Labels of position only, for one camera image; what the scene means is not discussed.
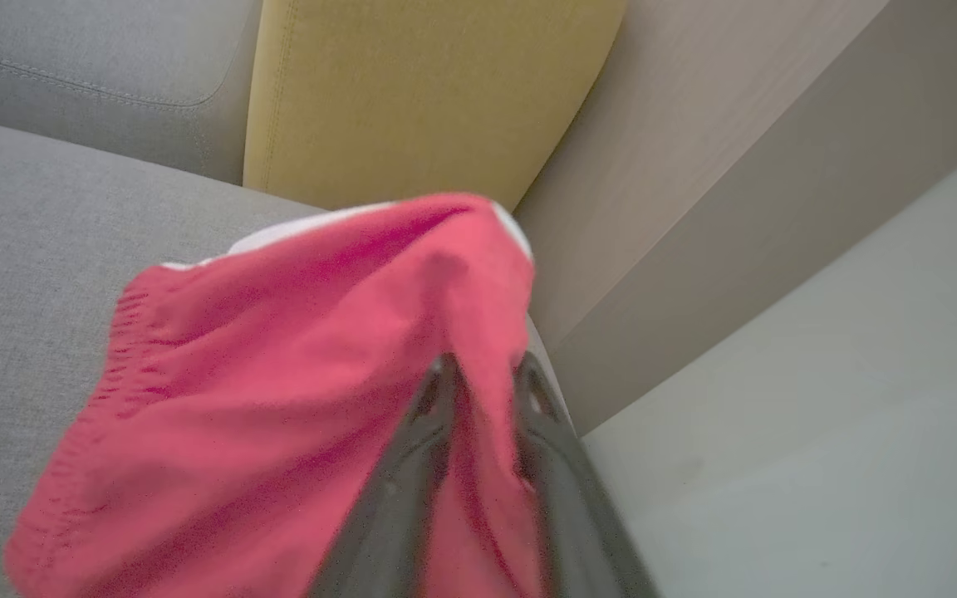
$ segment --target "yellow pillow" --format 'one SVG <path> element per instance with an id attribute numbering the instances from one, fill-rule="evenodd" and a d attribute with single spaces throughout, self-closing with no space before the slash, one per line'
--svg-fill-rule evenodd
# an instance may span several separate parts
<path id="1" fill-rule="evenodd" d="M 265 0 L 243 184 L 323 208 L 466 190 L 515 207 L 626 0 Z"/>

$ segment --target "gray cushion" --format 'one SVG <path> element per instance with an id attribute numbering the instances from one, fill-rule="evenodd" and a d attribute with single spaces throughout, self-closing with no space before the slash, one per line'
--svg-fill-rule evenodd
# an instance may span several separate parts
<path id="1" fill-rule="evenodd" d="M 121 288 L 149 265 L 197 262 L 316 212 L 0 126 L 0 596 L 12 596 L 2 545 L 101 374 Z"/>
<path id="2" fill-rule="evenodd" d="M 0 125 L 238 183 L 259 0 L 0 0 Z"/>

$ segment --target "clothing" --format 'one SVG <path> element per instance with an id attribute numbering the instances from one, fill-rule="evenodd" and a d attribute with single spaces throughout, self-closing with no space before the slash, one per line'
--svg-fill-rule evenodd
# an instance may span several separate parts
<path id="1" fill-rule="evenodd" d="M 425 594 L 538 595 L 510 406 L 534 268 L 502 216 L 440 194 L 142 272 L 7 543 L 20 593 L 302 596 L 430 361 L 451 351 L 467 384 Z"/>

